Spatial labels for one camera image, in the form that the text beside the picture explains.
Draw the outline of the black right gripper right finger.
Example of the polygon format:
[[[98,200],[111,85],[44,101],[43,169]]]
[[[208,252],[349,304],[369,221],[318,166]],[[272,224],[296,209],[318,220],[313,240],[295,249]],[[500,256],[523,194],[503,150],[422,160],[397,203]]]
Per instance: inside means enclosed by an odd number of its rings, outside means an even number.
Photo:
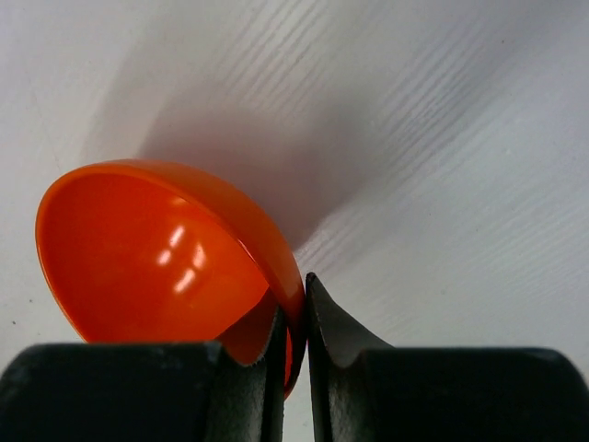
[[[563,354],[534,347],[386,343],[306,276],[318,441],[584,441],[588,387]]]

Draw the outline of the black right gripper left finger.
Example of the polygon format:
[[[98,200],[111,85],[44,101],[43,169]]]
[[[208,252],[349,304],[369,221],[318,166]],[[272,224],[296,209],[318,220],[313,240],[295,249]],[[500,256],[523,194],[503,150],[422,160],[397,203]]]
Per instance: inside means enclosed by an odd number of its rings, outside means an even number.
[[[1,377],[5,441],[278,441],[286,324],[258,359],[219,342],[33,345]]]

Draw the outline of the orange plastic bowl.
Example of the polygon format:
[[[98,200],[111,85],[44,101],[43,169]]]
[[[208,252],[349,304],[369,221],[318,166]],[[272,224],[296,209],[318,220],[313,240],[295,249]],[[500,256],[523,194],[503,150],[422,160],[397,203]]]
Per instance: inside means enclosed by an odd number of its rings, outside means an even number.
[[[89,343],[221,338],[249,365],[279,308],[293,389],[306,346],[301,275],[281,230],[229,182],[167,161],[84,166],[42,196],[35,241],[52,295]]]

